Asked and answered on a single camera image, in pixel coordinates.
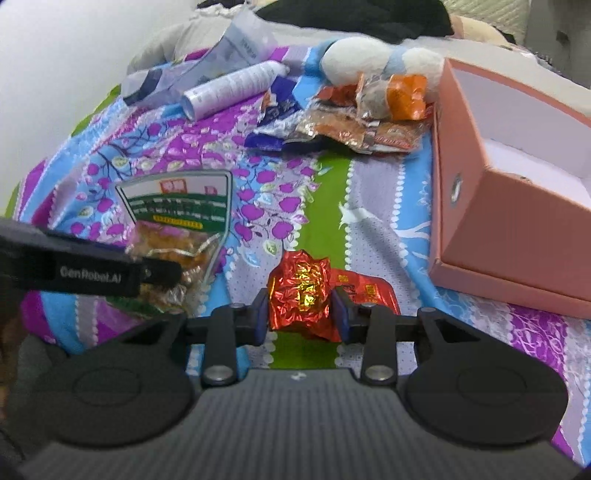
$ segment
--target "red candy package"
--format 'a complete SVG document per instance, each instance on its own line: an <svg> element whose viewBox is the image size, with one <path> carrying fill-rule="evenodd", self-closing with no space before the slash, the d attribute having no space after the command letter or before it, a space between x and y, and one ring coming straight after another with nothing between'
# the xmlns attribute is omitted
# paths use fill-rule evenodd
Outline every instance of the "red candy package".
<svg viewBox="0 0 591 480"><path fill-rule="evenodd" d="M354 303L376 303L400 315L400 307L392 285L387 281L348 270L330 270L330 287L343 287Z"/></svg>
<svg viewBox="0 0 591 480"><path fill-rule="evenodd" d="M340 336L329 316L330 260L306 251L284 252L269 275L271 330L312 334L331 342Z"/></svg>

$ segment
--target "bed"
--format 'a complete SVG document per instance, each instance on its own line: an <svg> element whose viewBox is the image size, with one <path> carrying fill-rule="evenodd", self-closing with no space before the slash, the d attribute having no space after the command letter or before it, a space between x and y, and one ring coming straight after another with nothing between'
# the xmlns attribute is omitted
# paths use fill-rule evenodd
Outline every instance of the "bed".
<svg viewBox="0 0 591 480"><path fill-rule="evenodd" d="M131 61L130 72L203 54L229 25L232 13L197 11L156 37ZM314 46L351 34L272 25L281 47L274 58L302 72L297 95L315 93L323 79L309 72ZM591 93L522 55L467 40L407 40L446 56L513 77L591 116ZM240 202L212 282L203 287L208 314L230 301L249 303L266 283L282 248L330 257L332 266L386 279L403 314L433 306L536 356L565 380L569 406L554 444L581 464L591 461L587 432L591 325L579 319L471 297L433 286L427 275L431 208L431 138L403 162L320 153L278 161L248 153L245 134L256 121L256 99L188 124L178 106L129 109L115 89L54 157L19 185L10 215L95 241L124 245L130 231L112 185L136 175L185 168L229 168ZM48 343L79 353L135 325L98 297L32 292L23 304L27 328ZM188 372L198 374L201 348ZM262 368L349 367L357 373L360 345L337 345L270 332L264 346L242 348L239 359ZM402 374L416 366L413 346L399 346Z"/></svg>

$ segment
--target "snack bag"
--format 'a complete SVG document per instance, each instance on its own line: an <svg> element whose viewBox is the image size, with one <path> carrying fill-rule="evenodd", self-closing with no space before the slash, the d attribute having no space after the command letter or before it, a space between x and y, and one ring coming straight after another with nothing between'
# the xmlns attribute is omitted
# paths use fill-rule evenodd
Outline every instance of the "snack bag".
<svg viewBox="0 0 591 480"><path fill-rule="evenodd" d="M340 342L329 316L330 260L285 251L269 274L269 326Z"/></svg>
<svg viewBox="0 0 591 480"><path fill-rule="evenodd" d="M141 317L183 311L194 316L200 288L228 236L232 174L202 170L145 176L118 184L116 191L135 224L127 253L175 261L183 273L173 288L143 285L137 299L109 302Z"/></svg>
<svg viewBox="0 0 591 480"><path fill-rule="evenodd" d="M296 132L306 140L317 135L324 135L339 143L347 145L357 153L372 152L373 132L355 120L355 109L352 107L323 106L312 104L305 111Z"/></svg>
<svg viewBox="0 0 591 480"><path fill-rule="evenodd" d="M357 85L343 85L340 87L322 87L316 98L334 106L357 106Z"/></svg>
<svg viewBox="0 0 591 480"><path fill-rule="evenodd" d="M296 82L277 77L263 95L256 128L246 136L244 146L281 151L301 121L303 110L293 95Z"/></svg>
<svg viewBox="0 0 591 480"><path fill-rule="evenodd" d="M400 315L400 307L392 285L378 277L370 277L348 270L330 270L330 288L343 287L354 303L376 303L389 307Z"/></svg>
<svg viewBox="0 0 591 480"><path fill-rule="evenodd" d="M427 105L423 120L413 121L380 121L374 129L374 152L391 152L397 148L400 152L420 150L423 146L423 135L433 125L433 104Z"/></svg>
<svg viewBox="0 0 591 480"><path fill-rule="evenodd" d="M425 117L427 78L423 75L379 75L359 78L357 114L364 121L422 120Z"/></svg>

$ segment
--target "black cloth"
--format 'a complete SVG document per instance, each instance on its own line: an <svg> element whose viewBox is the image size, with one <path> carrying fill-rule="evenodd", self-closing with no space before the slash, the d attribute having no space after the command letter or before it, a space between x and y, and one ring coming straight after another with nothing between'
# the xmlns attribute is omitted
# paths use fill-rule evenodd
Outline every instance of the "black cloth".
<svg viewBox="0 0 591 480"><path fill-rule="evenodd" d="M441 0L277 0L256 14L298 27L364 33L387 43L453 35Z"/></svg>

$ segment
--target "pillow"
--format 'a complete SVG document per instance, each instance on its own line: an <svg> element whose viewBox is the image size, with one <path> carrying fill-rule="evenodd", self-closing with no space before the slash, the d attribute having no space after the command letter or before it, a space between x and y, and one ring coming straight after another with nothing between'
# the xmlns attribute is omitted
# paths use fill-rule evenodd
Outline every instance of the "pillow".
<svg viewBox="0 0 591 480"><path fill-rule="evenodd" d="M488 23L459 15L450 15L449 18L452 21L454 31L453 38L464 38L465 40L492 43L499 46L510 45L501 32Z"/></svg>
<svg viewBox="0 0 591 480"><path fill-rule="evenodd" d="M450 14L481 20L523 44L530 0L442 0Z"/></svg>

